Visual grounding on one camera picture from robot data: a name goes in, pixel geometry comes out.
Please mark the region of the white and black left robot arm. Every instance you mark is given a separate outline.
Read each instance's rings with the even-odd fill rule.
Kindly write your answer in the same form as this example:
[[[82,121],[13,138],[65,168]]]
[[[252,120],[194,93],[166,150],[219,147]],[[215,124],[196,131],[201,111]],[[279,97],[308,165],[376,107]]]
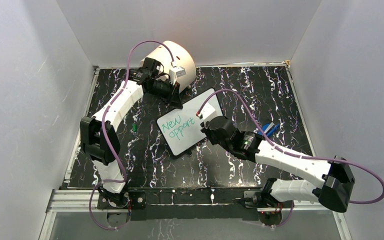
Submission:
[[[178,80],[186,74],[184,67],[146,57],[142,65],[126,72],[127,79],[110,100],[94,115],[80,121],[80,150],[87,155],[101,179],[96,184],[99,195],[115,208],[125,208],[129,201],[127,171],[119,152],[117,129],[131,107],[145,93],[172,103],[180,94]]]

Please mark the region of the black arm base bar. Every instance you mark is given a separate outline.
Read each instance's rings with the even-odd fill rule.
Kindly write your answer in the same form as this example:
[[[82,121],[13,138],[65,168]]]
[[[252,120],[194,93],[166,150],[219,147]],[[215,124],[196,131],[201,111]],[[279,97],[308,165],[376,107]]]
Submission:
[[[259,187],[130,187],[116,197],[99,196],[97,209],[127,213],[133,221],[160,219],[240,219],[278,221],[281,203],[263,200]]]

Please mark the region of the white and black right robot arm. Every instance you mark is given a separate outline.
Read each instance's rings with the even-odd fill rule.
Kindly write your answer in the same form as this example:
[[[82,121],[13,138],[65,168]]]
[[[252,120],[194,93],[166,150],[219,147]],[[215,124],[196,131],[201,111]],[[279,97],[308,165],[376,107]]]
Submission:
[[[268,207],[288,201],[320,203],[334,212],[348,210],[355,184],[352,170],[343,159],[314,160],[288,148],[274,147],[263,135],[241,131],[225,116],[216,116],[201,123],[201,132],[212,145],[219,145],[234,157],[264,164],[291,173],[298,180],[270,178],[258,200]]]

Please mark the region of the black framed whiteboard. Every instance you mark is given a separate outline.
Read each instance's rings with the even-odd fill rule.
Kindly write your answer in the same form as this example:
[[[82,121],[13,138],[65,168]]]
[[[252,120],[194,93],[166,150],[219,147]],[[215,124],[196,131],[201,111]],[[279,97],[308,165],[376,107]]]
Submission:
[[[205,99],[215,92],[210,88],[183,104],[182,109],[173,109],[156,120],[173,156],[179,156],[206,138],[201,132],[202,119],[196,116]]]

